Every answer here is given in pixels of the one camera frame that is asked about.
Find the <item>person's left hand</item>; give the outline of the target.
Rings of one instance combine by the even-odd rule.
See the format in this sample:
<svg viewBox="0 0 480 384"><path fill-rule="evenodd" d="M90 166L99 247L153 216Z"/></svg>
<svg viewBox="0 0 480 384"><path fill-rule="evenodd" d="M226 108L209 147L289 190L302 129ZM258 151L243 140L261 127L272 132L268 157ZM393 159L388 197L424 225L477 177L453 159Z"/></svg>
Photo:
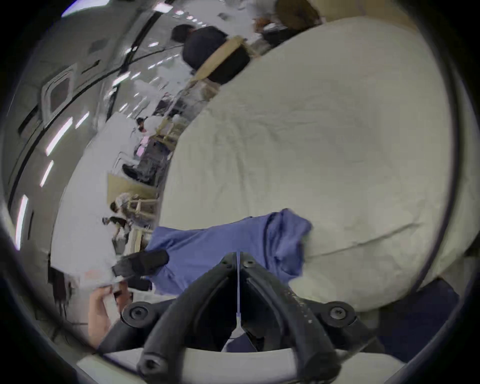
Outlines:
<svg viewBox="0 0 480 384"><path fill-rule="evenodd" d="M119 283L119 293L116 296L116 308L119 314L131 303L128 283ZM97 349L111 328L111 321L105 308L105 297L113 297L112 286L98 287L89 296L88 307L88 340L89 344Z"/></svg>

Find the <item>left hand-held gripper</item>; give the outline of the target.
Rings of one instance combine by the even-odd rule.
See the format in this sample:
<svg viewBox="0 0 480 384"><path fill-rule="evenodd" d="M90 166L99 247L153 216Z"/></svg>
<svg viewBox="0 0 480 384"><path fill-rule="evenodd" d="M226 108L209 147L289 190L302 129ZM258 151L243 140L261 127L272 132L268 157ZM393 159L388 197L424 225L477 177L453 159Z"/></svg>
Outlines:
<svg viewBox="0 0 480 384"><path fill-rule="evenodd" d="M112 269L92 269L81 274L81 290L93 291L102 287L110 287L110 292L118 296L121 283L125 282L129 289L151 292L152 283L143 278L154 275L170 261L164 249L131 253L122 256Z"/></svg>

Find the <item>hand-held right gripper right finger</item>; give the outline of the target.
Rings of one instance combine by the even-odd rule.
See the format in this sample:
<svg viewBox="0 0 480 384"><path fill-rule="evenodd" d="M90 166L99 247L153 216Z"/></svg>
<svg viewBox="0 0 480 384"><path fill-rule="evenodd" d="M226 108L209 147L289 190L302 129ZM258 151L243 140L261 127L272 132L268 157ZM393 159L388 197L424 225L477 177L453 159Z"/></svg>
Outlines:
<svg viewBox="0 0 480 384"><path fill-rule="evenodd" d="M300 383L332 383L341 365L356 354L384 352L350 304L300 298L244 252L238 254L238 308L258 351L293 353L294 381Z"/></svg>

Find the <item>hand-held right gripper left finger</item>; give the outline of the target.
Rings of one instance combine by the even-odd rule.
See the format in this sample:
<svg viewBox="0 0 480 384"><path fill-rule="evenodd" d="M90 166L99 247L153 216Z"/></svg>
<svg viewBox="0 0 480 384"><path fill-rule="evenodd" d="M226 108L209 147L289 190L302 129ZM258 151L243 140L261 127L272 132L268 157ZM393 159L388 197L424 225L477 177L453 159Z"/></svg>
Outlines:
<svg viewBox="0 0 480 384"><path fill-rule="evenodd" d="M238 256L238 252L225 255L175 299L127 305L100 343L99 354L112 360L113 353L142 348L132 370L144 381L189 383L183 372L187 341L215 296L229 286L231 277L238 276Z"/></svg>

